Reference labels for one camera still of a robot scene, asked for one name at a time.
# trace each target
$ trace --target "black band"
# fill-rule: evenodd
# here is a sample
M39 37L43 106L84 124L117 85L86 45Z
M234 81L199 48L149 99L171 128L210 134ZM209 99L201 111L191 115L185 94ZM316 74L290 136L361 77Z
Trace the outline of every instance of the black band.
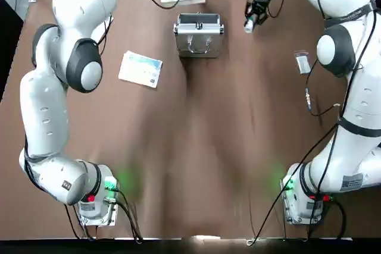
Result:
M381 137L381 129L368 129L358 125L353 124L352 122L346 120L344 117L339 118L338 124L343 127L345 130L364 137L377 138Z
M33 36L32 40L32 64L36 67L36 47L38 44L39 39L41 38L42 34L44 34L45 31L47 31L50 28L57 27L56 24L44 24L40 26L35 35Z
M307 183L305 182L304 179L304 169L306 164L303 164L300 166L300 171L299 171L299 181L300 181L300 186L302 187L303 192L305 193L306 196L314 196L315 193L310 190L310 188L307 186Z
M322 66L336 77L343 77L353 69L356 63L351 35L342 25L326 29L322 37L325 35L332 38L335 44L335 55L329 64Z
M101 173L101 170L99 169L98 165L94 164L94 163L91 163L91 162L88 162L89 164L92 164L95 168L95 171L96 171L96 182L93 186L93 189L86 195L83 197L83 199L81 199L81 202L89 202L89 196L96 196L99 192L99 188L101 187L101 181L102 181L102 173Z
M98 51L98 44L90 38L79 39L73 47L66 66L67 83L72 89L78 92L88 93L97 88L97 86L95 86L92 90L86 90L82 86L82 72L90 62L97 62L102 68L102 59Z
M338 18L329 18L325 20L324 27L328 28L333 25L341 24L343 22L354 21L364 15L367 15L368 13L372 12L375 9L377 9L376 2L374 0L370 0L368 4L365 4L363 7L349 13L346 16L338 17Z
M99 188L101 186L102 174L101 174L101 170L99 169L98 165L91 163L91 162L89 162L89 163L94 166L95 171L96 171L96 182L95 182L93 189L91 190L91 192L89 194L96 196L96 194L98 193Z

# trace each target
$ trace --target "label sticker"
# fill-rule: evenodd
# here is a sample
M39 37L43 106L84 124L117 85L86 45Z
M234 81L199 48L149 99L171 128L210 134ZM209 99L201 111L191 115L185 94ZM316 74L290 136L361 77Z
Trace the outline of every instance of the label sticker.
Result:
M94 211L95 210L95 203L80 203L81 211Z
M323 202L321 200L316 202L315 210L321 208L322 207L322 205L321 205L322 203ZM313 207L314 207L314 202L307 202L307 209L313 209Z
M350 190L358 190L363 185L364 175L362 173L356 175L343 176L343 182L341 184L341 192L348 192Z
M69 183L68 181L64 181L63 183L62 183L62 186L61 187L63 187L64 189L66 189L66 190L70 190L70 188L71 188L71 183Z

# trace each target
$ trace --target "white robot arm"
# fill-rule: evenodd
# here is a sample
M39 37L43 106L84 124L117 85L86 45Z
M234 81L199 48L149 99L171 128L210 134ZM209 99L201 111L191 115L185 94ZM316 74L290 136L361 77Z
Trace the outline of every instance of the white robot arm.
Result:
M56 24L41 26L33 39L35 69L21 80L20 104L26 132L19 162L38 188L67 205L79 203L87 225L110 223L106 184L110 169L63 153L68 139L66 91L93 91L102 78L98 45L90 36L115 9L116 0L53 0Z
M291 166L282 181L285 185L292 176L292 183L283 194L291 224L319 222L323 203L321 197L315 197L318 192L349 192L381 184L378 147L381 142L381 17L374 11L376 7L371 0L309 1L332 17L326 20L326 29L318 40L317 58L336 77L346 77L349 86L334 139L311 162L299 169L299 164ZM270 0L254 0L249 5L247 32L266 20L268 3Z

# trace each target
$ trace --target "green led light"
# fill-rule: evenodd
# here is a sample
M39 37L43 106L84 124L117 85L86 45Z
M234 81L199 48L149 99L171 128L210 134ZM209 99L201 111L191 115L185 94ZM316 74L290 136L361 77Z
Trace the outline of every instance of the green led light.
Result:
M118 189L117 180L114 177L105 177L105 189L108 189L107 197L116 197L116 192L113 189Z

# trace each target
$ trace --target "brown mat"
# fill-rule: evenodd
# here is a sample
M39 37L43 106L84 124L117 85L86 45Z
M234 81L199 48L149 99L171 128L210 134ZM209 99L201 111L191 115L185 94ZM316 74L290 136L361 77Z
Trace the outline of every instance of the brown mat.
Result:
M68 93L66 152L111 167L137 205L145 237L252 237L249 193L258 231L279 192L279 179L335 122L335 112L323 122L307 112L305 76L293 55L306 50L315 57L323 30L318 11L306 0L286 0L277 20L248 35L242 26L245 1L207 0L164 11L150 0L118 0L100 87L88 95ZM271 9L279 4L274 0ZM221 15L223 54L181 61L173 24L179 12L198 11ZM63 205L34 188L18 165L24 143L19 84L32 68L36 29L53 20L51 0L31 4L0 105L0 239L73 236ZM118 79L127 50L163 61L157 90ZM311 90L324 110L342 100L345 82L318 67ZM368 189L341 196L346 236L379 236L378 194L379 189ZM332 209L316 235L337 235L340 219ZM287 230L290 236L306 235L305 227ZM124 214L98 236L130 236ZM261 236L283 236L280 204Z

